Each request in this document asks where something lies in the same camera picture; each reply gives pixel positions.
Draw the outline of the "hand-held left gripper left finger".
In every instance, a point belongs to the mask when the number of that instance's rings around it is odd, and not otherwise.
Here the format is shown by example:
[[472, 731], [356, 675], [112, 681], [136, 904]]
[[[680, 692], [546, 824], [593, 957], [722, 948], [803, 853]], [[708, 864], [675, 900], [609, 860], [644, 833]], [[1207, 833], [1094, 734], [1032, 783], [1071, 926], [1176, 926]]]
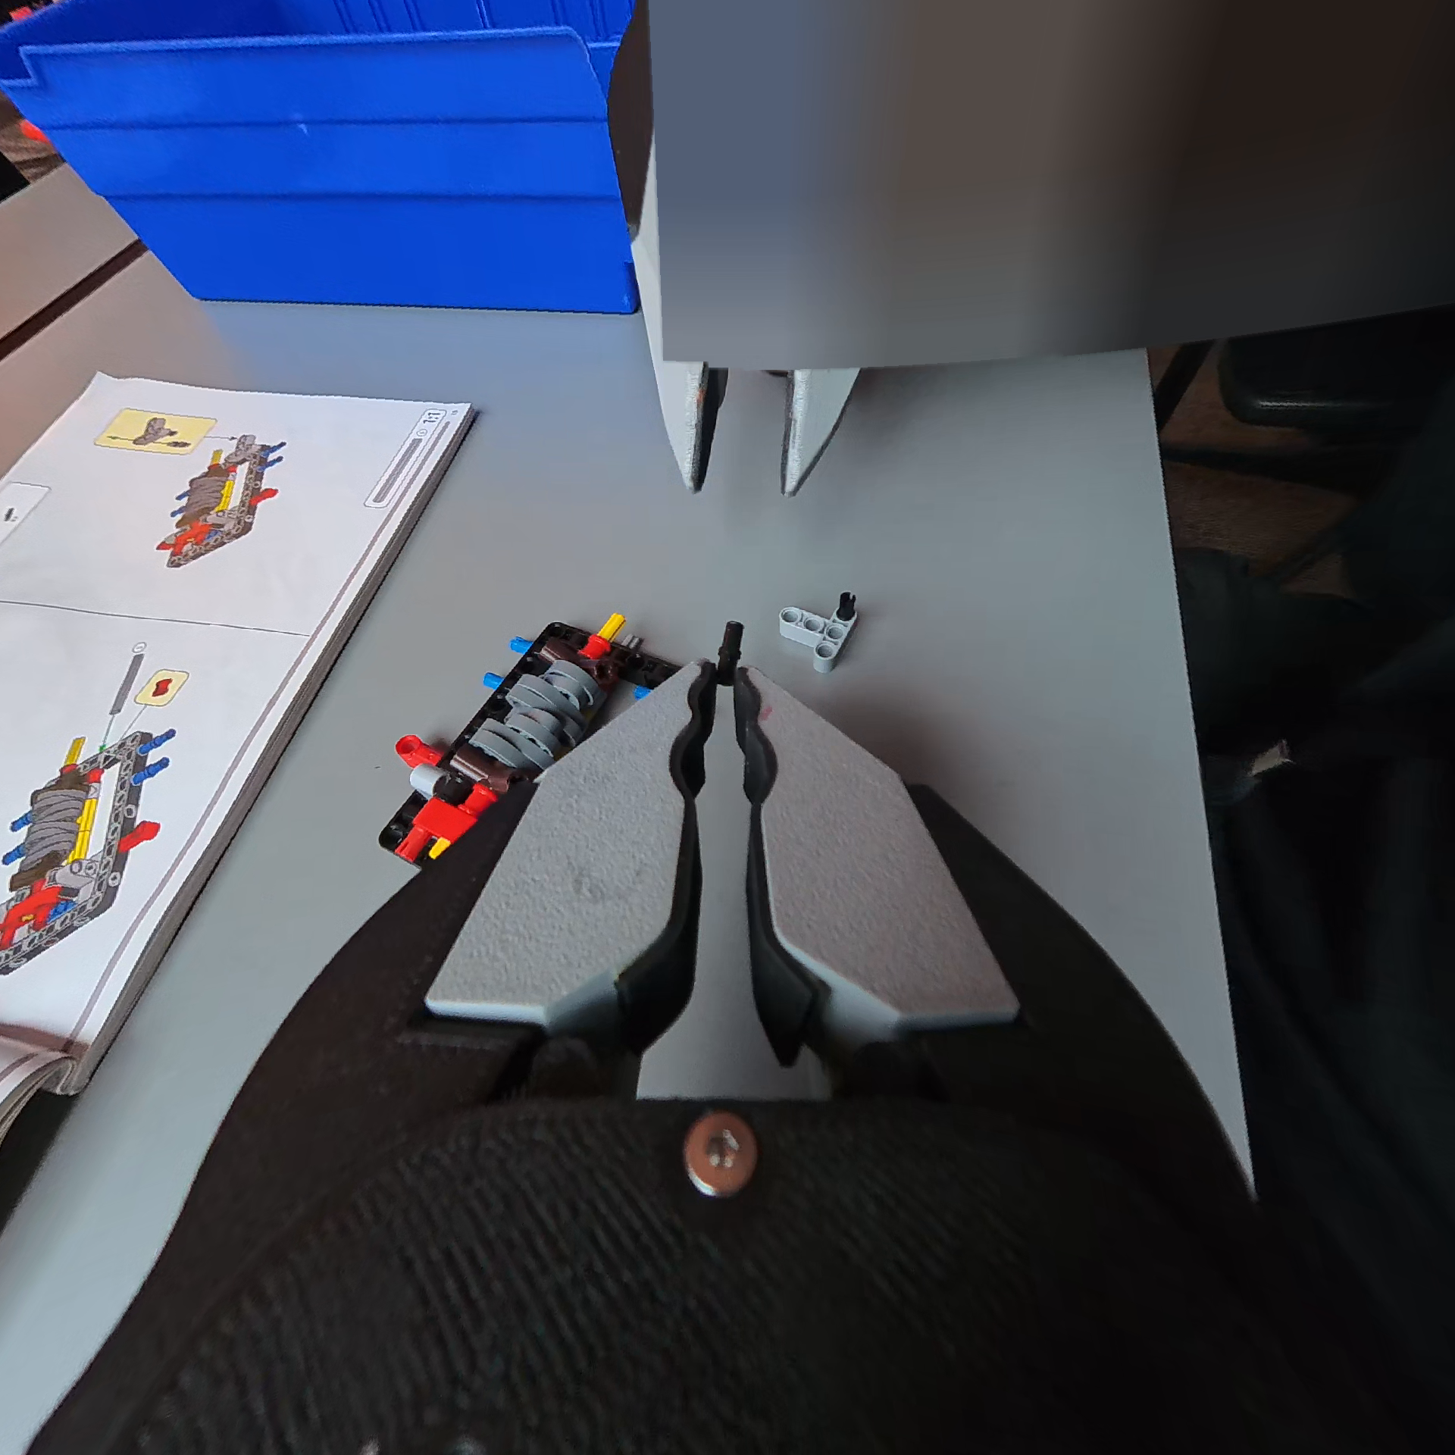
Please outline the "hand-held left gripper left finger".
[[691, 663], [546, 771], [424, 1005], [424, 1034], [580, 1037], [641, 1055], [693, 991], [697, 793], [715, 663]]

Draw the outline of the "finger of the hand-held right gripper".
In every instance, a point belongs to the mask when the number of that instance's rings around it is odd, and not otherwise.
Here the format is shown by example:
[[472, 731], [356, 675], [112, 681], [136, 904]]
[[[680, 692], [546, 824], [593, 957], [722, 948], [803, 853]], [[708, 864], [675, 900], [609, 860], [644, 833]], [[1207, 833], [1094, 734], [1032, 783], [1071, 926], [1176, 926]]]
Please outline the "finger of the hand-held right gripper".
[[794, 368], [781, 436], [780, 481], [790, 499], [816, 472], [841, 426], [863, 368]]
[[700, 492], [708, 480], [718, 411], [723, 401], [726, 368], [702, 359], [666, 357], [662, 280], [661, 280], [661, 224], [658, 224], [658, 160], [650, 159], [644, 214], [632, 239], [634, 280], [658, 377], [666, 436], [680, 463], [681, 481]]

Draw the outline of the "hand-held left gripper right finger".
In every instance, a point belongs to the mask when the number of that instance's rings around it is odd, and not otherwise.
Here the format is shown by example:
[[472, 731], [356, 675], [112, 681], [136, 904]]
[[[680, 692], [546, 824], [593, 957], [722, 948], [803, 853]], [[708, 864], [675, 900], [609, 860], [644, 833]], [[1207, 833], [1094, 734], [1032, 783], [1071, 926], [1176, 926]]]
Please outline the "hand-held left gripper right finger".
[[1007, 1025], [1021, 1000], [900, 775], [737, 667], [755, 1005], [781, 1063]]

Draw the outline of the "grey lego t-beam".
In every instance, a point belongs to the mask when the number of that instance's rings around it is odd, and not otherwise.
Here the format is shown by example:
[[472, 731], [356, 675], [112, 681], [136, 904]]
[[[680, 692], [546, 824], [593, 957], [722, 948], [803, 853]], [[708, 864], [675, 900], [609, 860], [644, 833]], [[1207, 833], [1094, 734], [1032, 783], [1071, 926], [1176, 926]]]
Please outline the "grey lego t-beam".
[[842, 623], [833, 614], [819, 614], [812, 610], [788, 606], [780, 612], [780, 634], [794, 646], [809, 649], [812, 667], [819, 674], [835, 671], [837, 656], [852, 641], [856, 621]]

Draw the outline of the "lego instruction booklet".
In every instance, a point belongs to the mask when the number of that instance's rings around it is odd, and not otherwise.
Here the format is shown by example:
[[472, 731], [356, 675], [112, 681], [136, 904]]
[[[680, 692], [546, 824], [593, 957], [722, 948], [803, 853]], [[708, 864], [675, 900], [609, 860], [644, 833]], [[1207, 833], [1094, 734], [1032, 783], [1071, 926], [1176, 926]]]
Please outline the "lego instruction booklet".
[[7, 1133], [90, 1084], [472, 420], [98, 373], [7, 473]]

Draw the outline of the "blue plastic bin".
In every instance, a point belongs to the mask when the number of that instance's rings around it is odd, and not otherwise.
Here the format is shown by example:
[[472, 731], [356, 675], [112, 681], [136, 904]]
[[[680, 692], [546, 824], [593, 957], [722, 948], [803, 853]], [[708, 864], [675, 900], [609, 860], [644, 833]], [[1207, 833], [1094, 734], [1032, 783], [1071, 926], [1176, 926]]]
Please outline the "blue plastic bin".
[[2, 91], [196, 298], [634, 312], [632, 3], [55, 3]]

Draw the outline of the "black office chair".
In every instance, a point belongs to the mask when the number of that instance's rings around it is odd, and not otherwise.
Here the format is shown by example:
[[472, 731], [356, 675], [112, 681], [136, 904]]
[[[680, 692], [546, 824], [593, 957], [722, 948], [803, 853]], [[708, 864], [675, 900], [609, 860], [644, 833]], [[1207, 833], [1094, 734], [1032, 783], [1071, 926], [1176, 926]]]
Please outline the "black office chair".
[[1453, 307], [1237, 335], [1216, 357], [1225, 411], [1297, 429], [1294, 450], [1162, 447], [1165, 459], [1359, 491], [1424, 423], [1453, 377]]

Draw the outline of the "lego engine frame assembly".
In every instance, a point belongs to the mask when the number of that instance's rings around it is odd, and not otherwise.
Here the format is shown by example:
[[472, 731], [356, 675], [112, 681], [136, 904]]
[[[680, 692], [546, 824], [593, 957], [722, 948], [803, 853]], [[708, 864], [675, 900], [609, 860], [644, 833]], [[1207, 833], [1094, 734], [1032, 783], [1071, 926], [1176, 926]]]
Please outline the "lego engine frame assembly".
[[379, 849], [428, 864], [458, 843], [508, 790], [539, 779], [571, 753], [615, 707], [647, 699], [677, 663], [647, 650], [609, 614], [596, 632], [548, 623], [512, 637], [515, 666], [489, 674], [489, 699], [451, 741], [396, 741], [411, 796], [379, 829]]

